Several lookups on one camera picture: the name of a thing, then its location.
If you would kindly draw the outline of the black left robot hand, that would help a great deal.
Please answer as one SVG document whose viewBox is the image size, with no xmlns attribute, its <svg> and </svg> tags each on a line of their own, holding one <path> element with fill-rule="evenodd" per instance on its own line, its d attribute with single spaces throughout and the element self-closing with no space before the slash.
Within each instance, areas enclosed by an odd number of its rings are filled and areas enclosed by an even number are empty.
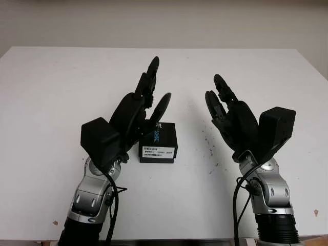
<svg viewBox="0 0 328 246">
<path fill-rule="evenodd" d="M 152 59 L 147 71 L 142 73 L 136 90 L 128 93 L 121 100 L 109 121 L 120 134 L 120 150 L 117 154 L 117 160 L 120 162 L 128 162 L 128 151 L 143 137 L 155 130 L 156 124 L 169 105 L 170 92 L 161 98 L 151 117 L 146 118 L 146 109 L 153 105 L 158 67 L 159 57 L 156 56 Z"/>
</svg>

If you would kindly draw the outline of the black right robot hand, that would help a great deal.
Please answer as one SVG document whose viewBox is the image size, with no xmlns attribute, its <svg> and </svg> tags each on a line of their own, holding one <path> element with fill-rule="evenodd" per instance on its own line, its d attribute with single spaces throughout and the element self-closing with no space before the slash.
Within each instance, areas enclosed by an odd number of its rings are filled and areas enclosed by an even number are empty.
<svg viewBox="0 0 328 246">
<path fill-rule="evenodd" d="M 218 93 L 205 93 L 212 123 L 233 150 L 232 159 L 239 162 L 243 153 L 251 150 L 258 142 L 258 122 L 249 106 L 237 99 L 219 74 L 214 75 L 214 84 Z"/>
</svg>

